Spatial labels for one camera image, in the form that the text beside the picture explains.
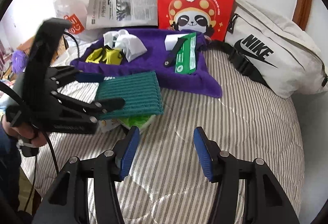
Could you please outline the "person left hand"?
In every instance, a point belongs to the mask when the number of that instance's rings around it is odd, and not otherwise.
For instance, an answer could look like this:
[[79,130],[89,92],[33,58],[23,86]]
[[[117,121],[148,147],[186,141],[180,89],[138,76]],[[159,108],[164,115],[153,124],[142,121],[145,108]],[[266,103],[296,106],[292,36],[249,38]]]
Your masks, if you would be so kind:
[[39,131],[36,134],[33,128],[26,123],[22,123],[18,127],[11,127],[10,123],[6,120],[6,116],[3,115],[1,119],[1,124],[5,133],[11,137],[24,137],[30,140],[30,143],[35,147],[42,147],[47,144],[47,140],[43,133]]

